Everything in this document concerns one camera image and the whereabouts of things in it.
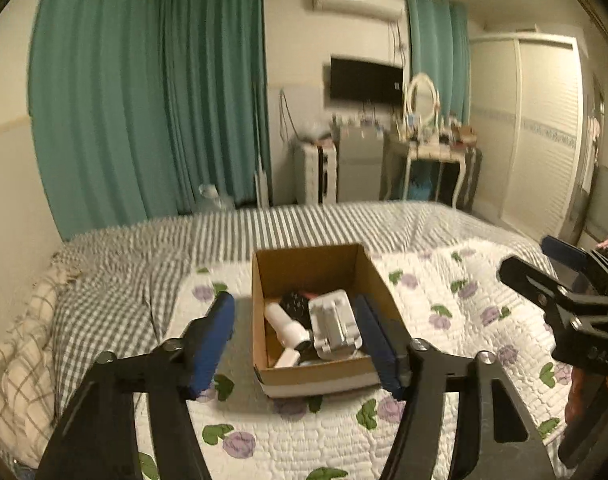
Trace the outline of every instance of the green leaf pattern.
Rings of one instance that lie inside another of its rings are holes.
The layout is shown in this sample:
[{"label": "green leaf pattern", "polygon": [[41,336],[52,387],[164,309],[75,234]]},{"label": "green leaf pattern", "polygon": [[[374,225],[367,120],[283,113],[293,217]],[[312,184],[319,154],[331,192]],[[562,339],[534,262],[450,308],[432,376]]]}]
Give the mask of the green leaf pattern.
[{"label": "green leaf pattern", "polygon": [[466,280],[455,280],[450,284],[450,291],[456,294],[461,288],[463,288],[468,282]]},{"label": "green leaf pattern", "polygon": [[402,274],[404,274],[403,270],[395,270],[394,272],[388,275],[388,279],[393,285],[397,285],[399,283],[399,279],[402,277]]},{"label": "green leaf pattern", "polygon": [[377,402],[375,399],[369,399],[360,408],[360,411],[355,414],[357,423],[363,426],[369,431],[374,430],[378,426],[378,422],[375,420],[375,405]]},{"label": "green leaf pattern", "polygon": [[553,363],[546,363],[540,370],[540,381],[549,388],[555,387],[555,374],[553,372]]},{"label": "green leaf pattern", "polygon": [[215,291],[215,295],[218,295],[220,292],[227,291],[228,285],[226,283],[213,283],[213,290]]},{"label": "green leaf pattern", "polygon": [[553,433],[553,430],[558,426],[558,424],[559,424],[559,419],[556,416],[554,416],[553,418],[550,418],[549,420],[545,420],[544,422],[542,422],[538,426],[538,432],[540,433],[540,437],[542,437],[542,440],[544,440],[551,433]]},{"label": "green leaf pattern", "polygon": [[443,305],[433,305],[431,310],[435,312],[438,316],[448,317],[452,319],[453,314],[450,313],[450,310]]},{"label": "green leaf pattern", "polygon": [[220,441],[220,438],[224,439],[224,436],[231,431],[233,431],[233,427],[230,424],[204,426],[204,429],[202,430],[202,438],[206,444],[216,446]]},{"label": "green leaf pattern", "polygon": [[158,466],[155,464],[153,457],[146,453],[142,453],[141,451],[138,455],[140,457],[140,467],[146,477],[150,478],[150,480],[159,480]]},{"label": "green leaf pattern", "polygon": [[215,390],[218,393],[218,400],[224,402],[233,392],[235,383],[224,374],[215,374],[213,376],[213,382],[215,383]]},{"label": "green leaf pattern", "polygon": [[317,413],[322,408],[322,396],[316,395],[312,397],[307,397],[306,403],[308,404],[308,410],[311,413]]},{"label": "green leaf pattern", "polygon": [[343,469],[336,469],[334,467],[318,467],[314,469],[308,476],[306,480],[333,480],[333,478],[343,478],[348,476],[348,473]]}]

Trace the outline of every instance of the teal curtain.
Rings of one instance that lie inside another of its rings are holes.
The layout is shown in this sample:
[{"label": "teal curtain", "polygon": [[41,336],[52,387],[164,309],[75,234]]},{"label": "teal curtain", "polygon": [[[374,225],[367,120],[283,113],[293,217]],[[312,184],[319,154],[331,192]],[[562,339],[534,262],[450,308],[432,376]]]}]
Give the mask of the teal curtain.
[{"label": "teal curtain", "polygon": [[215,184],[255,196],[257,151],[270,160],[262,0],[162,0],[168,127],[185,204]]},{"label": "teal curtain", "polygon": [[41,0],[29,110],[64,239],[194,211],[199,184],[254,197],[262,20],[262,0]]},{"label": "teal curtain", "polygon": [[468,13],[450,0],[406,0],[412,72],[428,74],[440,93],[441,115],[468,123]]}]

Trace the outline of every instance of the white wardrobe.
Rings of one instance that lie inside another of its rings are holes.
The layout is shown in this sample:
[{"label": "white wardrobe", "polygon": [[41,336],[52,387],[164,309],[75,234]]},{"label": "white wardrobe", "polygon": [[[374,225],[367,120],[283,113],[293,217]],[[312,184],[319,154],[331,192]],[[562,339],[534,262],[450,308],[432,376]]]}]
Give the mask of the white wardrobe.
[{"label": "white wardrobe", "polygon": [[575,38],[473,38],[470,123],[482,150],[473,210],[539,241],[569,222],[584,161],[584,97]]}]

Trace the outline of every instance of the blue gripper pad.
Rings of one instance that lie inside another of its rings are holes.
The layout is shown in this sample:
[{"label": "blue gripper pad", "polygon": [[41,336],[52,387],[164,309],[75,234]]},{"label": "blue gripper pad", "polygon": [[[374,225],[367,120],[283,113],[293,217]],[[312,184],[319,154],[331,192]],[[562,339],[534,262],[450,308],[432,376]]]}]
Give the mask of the blue gripper pad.
[{"label": "blue gripper pad", "polygon": [[558,240],[553,236],[545,236],[542,238],[542,252],[575,272],[584,272],[586,270],[586,261],[588,254],[582,249],[573,247],[562,240]]},{"label": "blue gripper pad", "polygon": [[364,295],[354,298],[352,307],[382,388],[394,399],[405,400],[411,375],[408,352],[411,338],[406,328],[397,321],[384,319]]},{"label": "blue gripper pad", "polygon": [[210,387],[226,343],[233,335],[235,299],[220,292],[206,316],[194,319],[182,335],[184,362],[190,373],[188,386],[196,399]]}]

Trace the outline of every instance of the gray checkered sheet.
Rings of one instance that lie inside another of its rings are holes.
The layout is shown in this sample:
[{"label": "gray checkered sheet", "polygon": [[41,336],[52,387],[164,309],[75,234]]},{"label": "gray checkered sheet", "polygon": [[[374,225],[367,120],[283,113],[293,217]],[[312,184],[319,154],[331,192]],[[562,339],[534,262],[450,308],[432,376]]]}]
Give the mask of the gray checkered sheet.
[{"label": "gray checkered sheet", "polygon": [[82,270],[62,292],[53,323],[56,414],[102,350],[126,357],[160,343],[180,281],[194,266],[248,261],[265,248],[360,242],[371,253],[391,253],[470,238],[508,246],[552,272],[530,240],[426,202],[247,209],[79,235],[56,257]]}]

